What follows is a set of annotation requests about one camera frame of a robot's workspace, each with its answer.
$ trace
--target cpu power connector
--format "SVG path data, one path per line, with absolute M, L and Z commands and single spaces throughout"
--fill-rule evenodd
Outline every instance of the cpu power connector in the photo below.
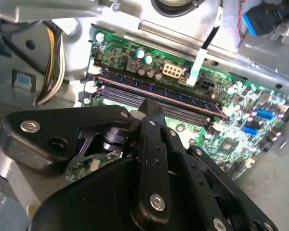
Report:
M 173 78 L 180 78 L 183 69 L 180 66 L 165 62 L 163 74 L 173 77 Z

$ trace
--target yellow wire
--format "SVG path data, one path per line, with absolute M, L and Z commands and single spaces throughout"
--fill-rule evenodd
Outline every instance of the yellow wire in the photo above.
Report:
M 48 32 L 50 46 L 51 46 L 51 54 L 50 54 L 51 63 L 50 63 L 50 69 L 49 69 L 48 75 L 46 76 L 47 84 L 49 84 L 52 79 L 51 74 L 53 73 L 53 67 L 54 67 L 54 35 L 53 35 L 53 32 L 49 28 L 47 28 L 47 32 Z

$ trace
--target red wire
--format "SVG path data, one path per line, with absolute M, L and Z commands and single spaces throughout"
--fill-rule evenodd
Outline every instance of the red wire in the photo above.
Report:
M 240 0 L 239 3 L 237 4 L 237 7 L 239 8 L 239 16 L 237 19 L 237 33 L 240 36 L 240 39 L 243 40 L 243 36 L 241 34 L 241 18 L 243 16 L 243 12 L 242 12 L 242 4 L 245 3 L 245 0 Z

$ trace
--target blue sata port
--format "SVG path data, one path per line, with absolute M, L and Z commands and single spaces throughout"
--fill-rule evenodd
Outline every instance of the blue sata port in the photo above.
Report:
M 247 127 L 243 127 L 243 132 L 245 132 L 245 133 L 247 133 L 247 134 L 249 134 L 249 135 L 252 135 L 252 136 L 255 136 L 255 135 L 257 135 L 257 133 L 258 133 L 258 130 L 256 130 L 256 129 L 254 129 L 254 128 L 247 128 Z
M 260 119 L 272 120 L 274 115 L 270 111 L 257 109 L 257 117 Z

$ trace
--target silver screw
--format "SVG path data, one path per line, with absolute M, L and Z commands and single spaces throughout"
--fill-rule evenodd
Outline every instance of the silver screw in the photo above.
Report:
M 150 204 L 158 212 L 162 212 L 165 210 L 165 202 L 163 198 L 161 198 L 161 196 L 158 194 L 152 194 L 150 196 Z
M 37 133 L 40 130 L 40 125 L 36 121 L 26 120 L 20 124 L 20 128 L 25 132 Z
M 83 103 L 84 103 L 84 104 L 89 104 L 89 103 L 90 103 L 90 99 L 84 98 L 84 99 L 83 99 Z
M 201 151 L 200 149 L 196 149 L 196 153 L 197 153 L 198 155 L 202 155 L 202 151 Z
M 176 136 L 176 135 L 177 135 L 177 133 L 175 133 L 175 131 L 173 131 L 173 130 L 170 130 L 170 134 L 171 134 L 172 136 Z
M 213 219 L 213 225 L 217 231 L 226 231 L 225 225 L 218 218 Z
M 104 41 L 104 34 L 102 32 L 98 32 L 95 36 L 95 39 L 97 42 L 103 42 Z
M 118 13 L 120 11 L 120 3 L 113 3 L 110 8 L 112 9 L 112 12 Z
M 152 124 L 153 126 L 155 126 L 156 125 L 156 123 L 153 121 L 153 120 L 149 120 L 149 122 L 150 122 L 150 124 Z
M 121 112 L 121 116 L 123 116 L 125 118 L 129 117 L 125 112 Z
M 274 231 L 274 229 L 272 228 L 272 226 L 268 222 L 264 222 L 264 225 L 269 231 Z

